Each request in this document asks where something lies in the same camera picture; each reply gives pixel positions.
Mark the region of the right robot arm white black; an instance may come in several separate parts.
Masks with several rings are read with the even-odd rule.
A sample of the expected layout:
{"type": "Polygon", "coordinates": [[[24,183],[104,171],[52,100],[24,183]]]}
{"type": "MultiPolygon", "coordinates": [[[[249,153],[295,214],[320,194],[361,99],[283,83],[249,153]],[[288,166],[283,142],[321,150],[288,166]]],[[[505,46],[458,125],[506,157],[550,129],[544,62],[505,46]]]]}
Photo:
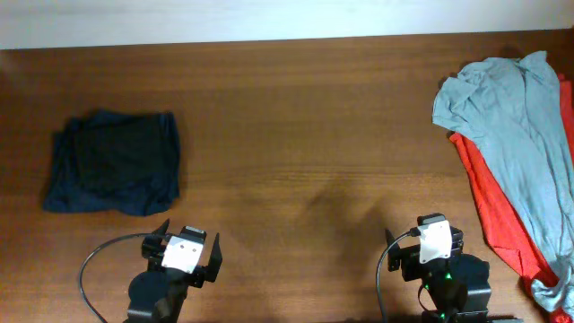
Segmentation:
{"type": "Polygon", "coordinates": [[[435,306],[433,310],[424,307],[421,321],[431,323],[521,323],[523,320],[511,316],[491,317],[488,303],[491,298],[489,285],[490,264],[463,252],[463,232],[450,229],[452,236],[451,254],[448,258],[435,258],[421,263],[420,245],[406,248],[399,241],[412,237],[411,229],[398,237],[386,231],[387,247],[380,257],[376,272],[378,304],[384,307],[381,293],[380,271],[384,260],[387,270],[399,270],[406,282],[418,281],[418,294],[427,292],[435,306]]]}

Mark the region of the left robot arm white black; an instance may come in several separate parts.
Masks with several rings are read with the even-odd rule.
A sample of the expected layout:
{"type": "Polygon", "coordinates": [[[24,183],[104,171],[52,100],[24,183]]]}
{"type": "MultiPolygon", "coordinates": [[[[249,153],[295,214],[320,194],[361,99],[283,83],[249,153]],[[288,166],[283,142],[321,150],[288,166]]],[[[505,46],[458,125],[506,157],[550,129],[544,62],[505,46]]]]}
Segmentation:
{"type": "Polygon", "coordinates": [[[207,232],[185,226],[178,234],[168,232],[170,222],[146,235],[142,257],[147,269],[128,288],[128,322],[176,323],[190,288],[216,281],[223,257],[220,236],[214,238],[208,263],[199,264],[207,232]]]}

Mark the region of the light blue grey t-shirt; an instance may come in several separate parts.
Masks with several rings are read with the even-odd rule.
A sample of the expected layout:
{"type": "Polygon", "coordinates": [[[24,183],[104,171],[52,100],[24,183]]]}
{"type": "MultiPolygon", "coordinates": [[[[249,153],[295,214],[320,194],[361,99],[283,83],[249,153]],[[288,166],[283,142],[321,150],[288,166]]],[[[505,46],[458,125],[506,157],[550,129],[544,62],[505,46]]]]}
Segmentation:
{"type": "Polygon", "coordinates": [[[477,146],[559,278],[554,287],[533,283],[536,302],[571,315],[573,161],[561,119],[560,81],[546,52],[466,65],[440,87],[432,121],[477,146]]]}

